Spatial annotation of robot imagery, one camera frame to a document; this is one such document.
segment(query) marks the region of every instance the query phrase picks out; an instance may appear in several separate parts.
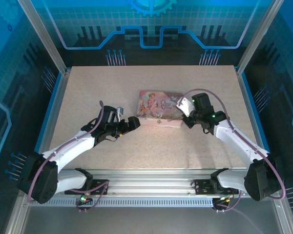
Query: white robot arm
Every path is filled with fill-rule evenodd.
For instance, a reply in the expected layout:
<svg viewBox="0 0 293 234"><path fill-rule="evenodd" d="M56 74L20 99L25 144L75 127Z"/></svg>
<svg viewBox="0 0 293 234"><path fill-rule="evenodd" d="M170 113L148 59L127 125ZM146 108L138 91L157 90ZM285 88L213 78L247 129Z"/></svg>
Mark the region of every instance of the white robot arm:
<svg viewBox="0 0 293 234"><path fill-rule="evenodd" d="M101 118L90 121L60 147L42 154L33 152L27 155L17 187L41 204L47 202L56 193L72 189L88 191L95 188L93 177L86 170L77 168L74 171L62 171L62 169L80 154L105 140L107 136L117 139L140 126L136 117L129 117L128 122L121 120L122 114L121 107L104 106L99 115Z"/></svg>
<svg viewBox="0 0 293 234"><path fill-rule="evenodd" d="M184 113L183 121L189 128L200 124L204 133L211 133L229 145L248 169L243 171L225 168L217 171L211 176L214 181L211 186L217 187L214 190L233 188L246 191L257 201L280 190L279 180L267 165L268 160L269 164L276 167L275 158L237 129L228 115L221 111L214 112L206 93L192 96L191 101L183 97L176 106Z"/></svg>

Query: speckled tabletop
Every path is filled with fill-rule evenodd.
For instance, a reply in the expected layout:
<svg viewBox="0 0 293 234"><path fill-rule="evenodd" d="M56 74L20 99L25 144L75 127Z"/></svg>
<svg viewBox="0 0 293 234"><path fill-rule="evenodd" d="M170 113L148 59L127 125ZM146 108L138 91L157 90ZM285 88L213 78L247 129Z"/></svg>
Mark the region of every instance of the speckled tabletop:
<svg viewBox="0 0 293 234"><path fill-rule="evenodd" d="M99 100L136 115L141 90L185 93L194 88L215 92L231 120L255 140L233 66L96 66L73 67L51 142L59 146L98 116ZM210 97L214 109L220 104ZM239 157L222 141L205 135L200 126L189 129L141 126L116 142L104 141L70 162L66 168L162 169L240 168Z"/></svg>

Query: decorated box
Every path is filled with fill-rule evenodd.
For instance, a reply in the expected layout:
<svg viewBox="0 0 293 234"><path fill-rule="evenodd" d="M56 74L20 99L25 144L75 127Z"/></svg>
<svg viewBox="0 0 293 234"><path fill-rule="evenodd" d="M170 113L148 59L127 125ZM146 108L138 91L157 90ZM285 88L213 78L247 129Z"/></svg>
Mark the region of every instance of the decorated box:
<svg viewBox="0 0 293 234"><path fill-rule="evenodd" d="M182 112L176 103L181 93L141 91L137 117L142 125L179 128L182 124Z"/></svg>

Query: box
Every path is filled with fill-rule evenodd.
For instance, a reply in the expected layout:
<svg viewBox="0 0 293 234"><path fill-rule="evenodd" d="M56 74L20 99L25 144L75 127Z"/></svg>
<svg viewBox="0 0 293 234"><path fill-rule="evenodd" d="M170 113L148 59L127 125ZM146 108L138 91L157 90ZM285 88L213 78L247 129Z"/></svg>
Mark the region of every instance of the box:
<svg viewBox="0 0 293 234"><path fill-rule="evenodd" d="M181 93L141 91L137 117L142 125L180 128L182 112L176 103Z"/></svg>

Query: gear logo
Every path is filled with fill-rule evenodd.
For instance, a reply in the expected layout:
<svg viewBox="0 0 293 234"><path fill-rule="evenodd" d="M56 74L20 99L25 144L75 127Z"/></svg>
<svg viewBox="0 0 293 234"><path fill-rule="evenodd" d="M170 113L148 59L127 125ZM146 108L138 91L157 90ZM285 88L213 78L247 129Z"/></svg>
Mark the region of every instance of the gear logo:
<svg viewBox="0 0 293 234"><path fill-rule="evenodd" d="M19 14L18 8L17 0L0 0L0 15L9 24L17 19Z"/></svg>
<svg viewBox="0 0 293 234"><path fill-rule="evenodd" d="M172 9L172 5L177 0L127 0L131 5L131 9L136 10L137 14L142 13L143 16L153 17L165 14L166 11Z"/></svg>

